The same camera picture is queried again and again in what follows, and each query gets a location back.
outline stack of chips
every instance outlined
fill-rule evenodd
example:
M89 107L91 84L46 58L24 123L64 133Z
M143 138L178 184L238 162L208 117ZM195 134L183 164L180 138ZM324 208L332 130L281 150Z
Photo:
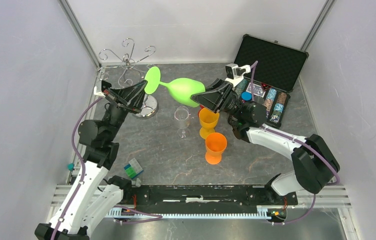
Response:
M276 100L275 107L273 108L272 115L270 116L270 121L273 123L278 123L281 118L282 111L284 110L284 103L287 99L287 94L284 92L281 92L278 95L278 99Z
M266 118L271 112L272 104L274 104L275 97L277 96L277 91L274 88L269 89L266 99L264 100L264 106L266 107Z

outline metal frame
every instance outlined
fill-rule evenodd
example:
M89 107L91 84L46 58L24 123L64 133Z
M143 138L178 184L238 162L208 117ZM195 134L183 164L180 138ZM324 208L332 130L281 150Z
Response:
M88 41L87 36L84 33L84 30L82 29L81 25L78 22L78 19L75 16L75 13L73 12L72 8L70 7L70 4L67 0L58 0L58 3L60 4L61 8L63 9L63 12L66 14L71 26L74 29L74 32L76 33L79 40L82 42L86 52L89 55L89 58L91 59L92 63L97 67L101 67L100 61L97 59L97 55L94 52L93 47L91 46L90 42Z
M300 48L301 51L306 51L309 48L310 44L318 33L318 30L321 28L324 20L327 18L328 13L332 9L335 1L336 0L326 0L325 4L322 7L322 10L320 10L319 15L314 21L313 26L311 27L306 39L303 42L303 45Z

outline glass base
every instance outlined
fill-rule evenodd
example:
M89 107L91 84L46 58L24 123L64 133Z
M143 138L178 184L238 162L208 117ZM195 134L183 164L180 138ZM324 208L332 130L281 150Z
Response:
M188 128L178 129L176 134L181 139L186 139L190 136L190 130Z
M138 119L149 119L156 115L159 110L159 102L151 95L144 96L144 102L142 103L141 112L134 116Z

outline gray floor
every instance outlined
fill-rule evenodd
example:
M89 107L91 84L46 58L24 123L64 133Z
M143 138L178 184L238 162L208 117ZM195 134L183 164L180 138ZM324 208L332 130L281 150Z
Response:
M225 78L225 63L157 65L161 80L186 77L210 84L216 78ZM108 81L118 87L121 68L108 69ZM136 73L128 77L139 77ZM278 173L293 169L290 160L259 145L248 144L233 136L227 115L221 114L215 128L226 136L228 146L218 165L205 161L204 140L199 135L198 108L191 108L190 137L176 135L174 112L179 103L160 86L153 94L159 104L158 113L147 120L128 116L115 141L119 153L108 176L126 177L123 167L136 158L144 169L139 177L143 184L265 184ZM299 83L290 93L281 130L301 136L310 136L315 128ZM105 109L103 100L95 111L100 119ZM304 214L301 209L289 209L288 220ZM346 239L337 209L314 209L305 219L286 226L271 227L263 220L195 220L164 219L136 225L120 226L105 218L95 229L92 239L164 239L164 240L246 240L246 239Z
M191 78L206 86L216 78L225 79L225 63L193 63L157 65L161 71L161 81L170 82L177 78ZM118 88L118 78L122 68L107 69L107 81ZM128 78L139 78L130 72ZM281 130L295 135L310 136L315 132L305 97L299 83L290 93ZM160 86L153 94L159 102L157 114L146 120L129 115L116 136L120 143L119 153L108 177L126 177L123 167L136 158L144 169L139 178L143 184L265 184L278 173L293 169L290 160L259 145L238 140L227 123L227 114L220 115L215 130L226 136L228 145L223 159L218 165L206 162L204 140L199 135L200 122L197 116L199 107L190 108L190 136L178 138L174 122L174 112L181 106L173 100L167 89ZM102 100L94 118L101 119L105 109Z

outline orange plastic cup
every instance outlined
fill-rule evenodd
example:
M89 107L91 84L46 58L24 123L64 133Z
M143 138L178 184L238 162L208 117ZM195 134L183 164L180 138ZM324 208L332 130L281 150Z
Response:
M227 148L227 138L218 132L210 133L205 139L205 160L209 164L218 164L222 160L222 153Z
M214 113L207 108L200 110L198 118L200 119L200 125L202 126L200 129L200 136L203 139L206 139L209 134L215 132L215 127L218 124L219 116L219 113Z

